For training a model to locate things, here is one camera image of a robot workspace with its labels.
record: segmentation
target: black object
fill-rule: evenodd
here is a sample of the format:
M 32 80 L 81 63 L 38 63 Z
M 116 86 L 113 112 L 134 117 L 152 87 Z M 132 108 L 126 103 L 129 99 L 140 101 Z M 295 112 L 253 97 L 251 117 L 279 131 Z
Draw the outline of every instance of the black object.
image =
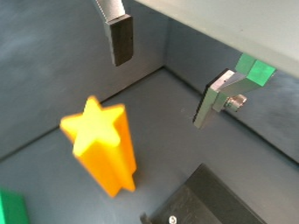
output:
M 105 29 L 112 60 L 117 67 L 133 56 L 133 18 L 125 14 L 106 22 Z
M 208 167 L 201 164 L 183 186 L 142 224 L 261 224 L 265 223 Z

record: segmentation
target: gray floor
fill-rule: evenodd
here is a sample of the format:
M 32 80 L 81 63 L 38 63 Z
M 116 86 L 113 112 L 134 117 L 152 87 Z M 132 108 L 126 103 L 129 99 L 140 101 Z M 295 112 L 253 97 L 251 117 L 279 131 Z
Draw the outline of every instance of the gray floor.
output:
M 22 193 L 32 224 L 140 223 L 138 215 L 154 211 L 200 163 L 267 223 L 296 224 L 297 165 L 225 114 L 197 130 L 199 100 L 160 70 L 105 103 L 125 104 L 137 162 L 136 191 L 114 199 L 73 159 L 58 130 L 1 162 L 0 186 Z

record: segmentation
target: star shape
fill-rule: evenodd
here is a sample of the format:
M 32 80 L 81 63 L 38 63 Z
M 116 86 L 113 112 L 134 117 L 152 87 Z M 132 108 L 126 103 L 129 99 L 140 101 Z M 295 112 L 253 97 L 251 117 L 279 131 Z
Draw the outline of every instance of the star shape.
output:
M 73 142 L 73 155 L 80 156 L 94 141 L 110 147 L 118 145 L 120 135 L 114 123 L 124 111 L 122 104 L 101 108 L 97 98 L 90 96 L 82 114 L 61 119 L 60 128 Z

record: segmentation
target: gray wall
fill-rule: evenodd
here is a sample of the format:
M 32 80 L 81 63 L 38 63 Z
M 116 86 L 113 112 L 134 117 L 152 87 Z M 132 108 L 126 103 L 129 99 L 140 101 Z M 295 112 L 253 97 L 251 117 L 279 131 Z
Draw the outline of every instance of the gray wall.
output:
M 113 67 L 93 3 L 0 2 L 0 157 L 164 64 L 168 18 L 124 1 L 134 18 L 134 56 Z
M 224 68 L 235 69 L 240 52 L 176 21 L 168 37 L 165 65 L 203 92 Z M 277 71 L 265 87 L 245 96 L 245 106 L 231 114 L 299 162 L 299 80 Z

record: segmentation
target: screw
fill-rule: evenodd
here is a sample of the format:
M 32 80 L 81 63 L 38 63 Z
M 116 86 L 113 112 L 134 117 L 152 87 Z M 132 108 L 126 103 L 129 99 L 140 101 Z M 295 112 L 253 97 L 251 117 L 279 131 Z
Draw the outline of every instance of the screw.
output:
M 176 218 L 173 215 L 169 217 L 169 224 L 176 224 Z
M 247 97 L 243 94 L 235 95 L 228 98 L 224 108 L 228 108 L 232 111 L 237 112 L 239 109 L 243 107 L 245 101 Z

